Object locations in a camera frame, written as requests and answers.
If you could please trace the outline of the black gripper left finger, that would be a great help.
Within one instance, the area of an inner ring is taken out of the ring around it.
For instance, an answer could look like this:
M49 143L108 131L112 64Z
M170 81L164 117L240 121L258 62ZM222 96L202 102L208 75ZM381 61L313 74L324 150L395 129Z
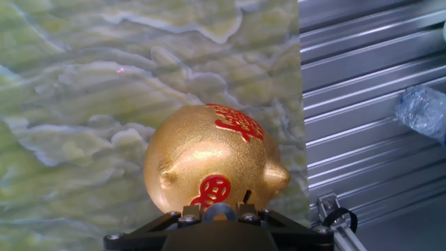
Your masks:
M103 250L161 250L173 230L201 222L199 205L184 206L183 211L161 215L131 233L109 234L103 238Z

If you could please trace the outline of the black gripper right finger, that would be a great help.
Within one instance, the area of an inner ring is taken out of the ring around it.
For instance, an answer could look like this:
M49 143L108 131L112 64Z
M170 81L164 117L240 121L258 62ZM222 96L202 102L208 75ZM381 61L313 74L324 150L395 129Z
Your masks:
M238 205L238 221L246 230L242 238L253 250L333 251L334 233L328 227L310 229L270 209Z

